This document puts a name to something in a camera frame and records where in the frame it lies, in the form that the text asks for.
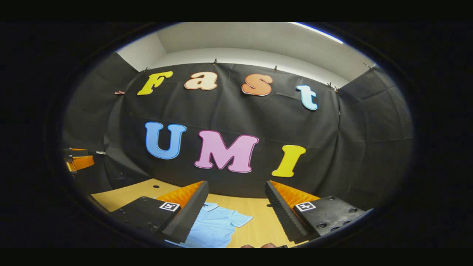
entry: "pink letter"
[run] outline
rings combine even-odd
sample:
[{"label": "pink letter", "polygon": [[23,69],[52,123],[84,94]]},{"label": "pink letter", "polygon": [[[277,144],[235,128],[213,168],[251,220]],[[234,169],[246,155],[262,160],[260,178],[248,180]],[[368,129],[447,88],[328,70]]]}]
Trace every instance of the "pink letter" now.
[{"label": "pink letter", "polygon": [[211,130],[202,130],[199,132],[202,138],[201,157],[195,166],[199,168],[210,169],[213,164],[210,162],[210,155],[217,164],[217,168],[222,170],[233,158],[233,163],[228,167],[232,172],[249,173],[251,172],[250,159],[253,147],[258,143],[258,138],[248,135],[239,136],[230,148],[227,149],[220,133]]}]

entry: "black fabric backdrop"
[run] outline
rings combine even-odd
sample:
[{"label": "black fabric backdrop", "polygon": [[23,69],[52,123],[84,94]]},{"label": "black fabric backdrop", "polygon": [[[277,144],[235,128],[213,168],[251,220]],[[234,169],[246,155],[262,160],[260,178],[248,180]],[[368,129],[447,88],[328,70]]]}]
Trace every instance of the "black fabric backdrop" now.
[{"label": "black fabric backdrop", "polygon": [[[107,86],[105,81],[85,80],[66,117],[66,146],[106,151],[105,156],[94,154],[96,165],[89,172],[76,175],[86,193],[156,178],[177,186],[207,180],[210,193],[266,197],[264,183],[274,180],[320,197],[336,195],[368,209],[392,190],[408,161],[412,126],[406,104],[395,84],[376,67],[367,68],[339,93],[305,77],[242,64],[182,64],[137,75],[114,54],[98,69],[91,77],[105,77]],[[151,94],[137,96],[149,75],[165,71],[173,76]],[[217,73],[218,86],[208,91],[186,89],[190,75],[202,71]],[[273,78],[271,94],[242,92],[246,76],[254,73]],[[309,85],[317,94],[316,111],[302,105],[297,85]],[[119,89],[126,94],[113,93]],[[78,121],[84,124],[77,126]],[[187,127],[176,158],[162,160],[149,154],[146,122],[163,124],[158,141],[163,150],[169,147],[169,124]],[[227,147],[243,134],[258,137],[251,156],[253,170],[231,172],[230,163],[222,170],[194,166],[201,152],[201,130],[218,131]],[[271,172],[279,166],[287,144],[307,151],[293,177],[274,177]]]}]

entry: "light blue letter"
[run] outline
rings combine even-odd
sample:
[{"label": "light blue letter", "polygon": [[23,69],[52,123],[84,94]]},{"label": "light blue letter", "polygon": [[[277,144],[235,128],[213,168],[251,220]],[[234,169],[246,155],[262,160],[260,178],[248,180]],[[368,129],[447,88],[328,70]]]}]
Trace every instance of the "light blue letter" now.
[{"label": "light blue letter", "polygon": [[171,142],[169,150],[163,151],[158,147],[159,131],[163,125],[157,122],[148,122],[146,127],[146,149],[155,157],[161,159],[174,159],[181,149],[181,135],[186,131],[186,127],[180,124],[170,124],[167,129],[171,132]]},{"label": "light blue letter", "polygon": [[317,110],[317,104],[312,102],[312,96],[315,97],[315,92],[311,91],[307,85],[299,85],[296,88],[300,90],[302,104],[309,110]]}]

